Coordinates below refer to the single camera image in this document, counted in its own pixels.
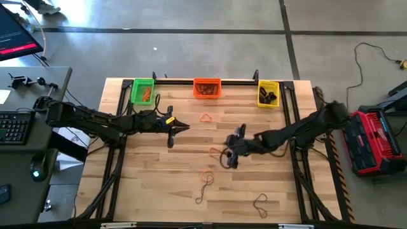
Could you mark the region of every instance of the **keyboard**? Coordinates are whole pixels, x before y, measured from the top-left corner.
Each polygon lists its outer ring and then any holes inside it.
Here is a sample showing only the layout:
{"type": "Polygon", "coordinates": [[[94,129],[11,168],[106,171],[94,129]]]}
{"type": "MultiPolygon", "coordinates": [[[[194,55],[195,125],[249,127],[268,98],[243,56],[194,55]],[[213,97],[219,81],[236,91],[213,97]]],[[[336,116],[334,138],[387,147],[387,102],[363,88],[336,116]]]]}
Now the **keyboard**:
{"type": "Polygon", "coordinates": [[[0,145],[24,145],[35,115],[34,111],[0,111],[0,145]]]}

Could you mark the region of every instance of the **orange basket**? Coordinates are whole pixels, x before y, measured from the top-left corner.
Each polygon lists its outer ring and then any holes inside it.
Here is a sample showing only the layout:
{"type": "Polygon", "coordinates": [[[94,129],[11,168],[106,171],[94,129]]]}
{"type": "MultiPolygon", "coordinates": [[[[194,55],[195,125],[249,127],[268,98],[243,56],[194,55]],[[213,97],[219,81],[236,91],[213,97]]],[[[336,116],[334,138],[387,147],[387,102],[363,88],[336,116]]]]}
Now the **orange basket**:
{"type": "Polygon", "coordinates": [[[221,79],[195,78],[193,79],[193,95],[197,99],[217,99],[221,96],[221,79]]]}

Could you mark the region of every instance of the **wooden table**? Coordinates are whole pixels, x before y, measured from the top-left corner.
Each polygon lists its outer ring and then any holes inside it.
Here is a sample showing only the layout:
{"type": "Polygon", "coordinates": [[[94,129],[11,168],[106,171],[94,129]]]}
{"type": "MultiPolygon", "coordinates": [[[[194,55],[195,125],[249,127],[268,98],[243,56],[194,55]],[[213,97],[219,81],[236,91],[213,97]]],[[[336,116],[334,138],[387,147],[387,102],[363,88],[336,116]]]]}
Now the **wooden table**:
{"type": "MultiPolygon", "coordinates": [[[[115,113],[122,78],[108,78],[99,111],[115,113]]],[[[300,116],[316,110],[311,83],[294,81],[300,116]]],[[[284,158],[253,154],[239,158],[238,169],[226,170],[208,154],[210,147],[222,149],[226,136],[242,123],[247,124],[246,137],[256,132],[285,126],[282,106],[275,109],[258,108],[257,87],[222,86],[218,100],[198,100],[191,85],[157,85],[161,94],[159,109],[174,106],[174,116],[191,129],[176,135],[172,149],[167,148],[167,134],[136,134],[128,137],[115,221],[171,221],[217,223],[299,223],[298,201],[290,154],[284,158]],[[202,113],[213,117],[211,123],[199,121],[202,113]],[[211,168],[214,183],[205,189],[200,173],[211,168]],[[268,197],[258,205],[268,211],[261,218],[253,207],[260,193],[268,197]]],[[[95,143],[90,150],[101,146],[95,143]]],[[[315,148],[326,153],[322,143],[315,148]]],[[[80,182],[76,206],[78,214],[93,200],[100,189],[108,149],[88,156],[80,182]]],[[[280,147],[276,153],[283,153],[280,147]]],[[[334,216],[340,210],[328,161],[310,150],[309,164],[314,189],[334,216]]],[[[311,215],[308,195],[304,195],[311,215]]],[[[105,202],[105,211],[109,203],[105,202]]]]}

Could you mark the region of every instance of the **computer screen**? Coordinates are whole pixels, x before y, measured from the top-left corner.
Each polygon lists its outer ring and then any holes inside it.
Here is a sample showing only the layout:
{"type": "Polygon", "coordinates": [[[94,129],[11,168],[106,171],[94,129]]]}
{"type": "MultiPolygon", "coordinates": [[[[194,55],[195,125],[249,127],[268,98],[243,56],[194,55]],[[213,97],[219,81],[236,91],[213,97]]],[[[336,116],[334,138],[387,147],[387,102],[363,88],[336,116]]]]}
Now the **computer screen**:
{"type": "Polygon", "coordinates": [[[42,51],[43,47],[0,4],[0,61],[42,51]]]}

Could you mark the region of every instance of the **yellow basket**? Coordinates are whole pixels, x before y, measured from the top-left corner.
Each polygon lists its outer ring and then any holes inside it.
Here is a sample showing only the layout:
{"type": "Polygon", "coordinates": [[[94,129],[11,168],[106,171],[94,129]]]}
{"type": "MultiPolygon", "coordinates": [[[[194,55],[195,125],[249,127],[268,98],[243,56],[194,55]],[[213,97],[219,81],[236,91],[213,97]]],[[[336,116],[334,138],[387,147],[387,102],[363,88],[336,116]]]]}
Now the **yellow basket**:
{"type": "Polygon", "coordinates": [[[274,82],[270,80],[259,80],[259,86],[257,89],[257,106],[259,108],[277,108],[280,106],[280,88],[279,88],[279,82],[274,82]],[[267,93],[273,92],[277,98],[272,101],[271,104],[262,104],[259,101],[259,95],[260,95],[260,87],[263,87],[267,93]]]}

